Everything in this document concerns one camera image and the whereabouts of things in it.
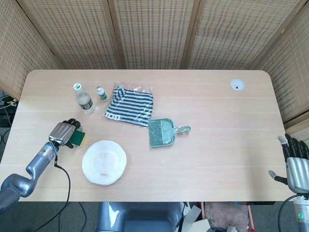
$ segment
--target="striped cloth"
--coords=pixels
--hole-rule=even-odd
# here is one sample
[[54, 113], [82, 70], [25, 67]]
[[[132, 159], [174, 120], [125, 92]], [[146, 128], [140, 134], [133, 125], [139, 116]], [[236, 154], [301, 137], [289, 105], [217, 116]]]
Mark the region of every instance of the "striped cloth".
[[141, 93], [115, 86], [105, 117], [148, 127], [153, 112], [154, 97], [151, 93]]

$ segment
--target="green sponge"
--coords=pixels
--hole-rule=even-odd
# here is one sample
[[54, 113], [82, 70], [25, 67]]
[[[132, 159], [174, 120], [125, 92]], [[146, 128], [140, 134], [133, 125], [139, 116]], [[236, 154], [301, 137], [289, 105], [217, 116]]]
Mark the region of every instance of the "green sponge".
[[76, 130], [70, 137], [69, 142], [73, 145], [83, 146], [85, 139], [86, 133]]

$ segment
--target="green dustpan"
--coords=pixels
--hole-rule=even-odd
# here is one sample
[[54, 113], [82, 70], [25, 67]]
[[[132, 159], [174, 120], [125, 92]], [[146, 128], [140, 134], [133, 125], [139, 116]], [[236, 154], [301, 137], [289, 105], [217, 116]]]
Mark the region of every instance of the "green dustpan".
[[169, 118], [148, 120], [150, 147], [168, 146], [175, 142], [176, 134], [189, 132], [190, 127], [175, 127]]

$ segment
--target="woven screen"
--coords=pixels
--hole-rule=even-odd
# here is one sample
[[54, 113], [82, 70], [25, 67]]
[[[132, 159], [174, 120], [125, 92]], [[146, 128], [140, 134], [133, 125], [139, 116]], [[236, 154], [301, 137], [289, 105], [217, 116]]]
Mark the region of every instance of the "woven screen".
[[303, 140], [309, 145], [309, 119], [288, 128], [286, 132], [297, 140]]
[[13, 97], [19, 99], [30, 71], [61, 68], [9, 0], [0, 1], [0, 37], [0, 81]]
[[193, 0], [115, 0], [126, 66], [179, 69]]
[[298, 0], [206, 0], [189, 69], [247, 69]]
[[117, 69], [102, 0], [19, 0], [69, 69]]
[[283, 122], [308, 110], [304, 106], [309, 103], [309, 10], [277, 42], [259, 69], [271, 77]]

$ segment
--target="water bottle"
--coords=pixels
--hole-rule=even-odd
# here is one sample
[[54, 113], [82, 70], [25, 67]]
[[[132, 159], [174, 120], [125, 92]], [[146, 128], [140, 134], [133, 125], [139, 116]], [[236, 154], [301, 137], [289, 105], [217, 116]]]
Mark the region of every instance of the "water bottle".
[[76, 100], [81, 106], [81, 109], [85, 114], [91, 114], [95, 110], [95, 106], [92, 103], [89, 93], [82, 87], [80, 83], [73, 85], [76, 94]]
[[106, 96], [105, 90], [101, 86], [97, 87], [97, 94], [99, 95], [101, 101], [103, 101], [103, 102], [107, 101], [107, 96]]

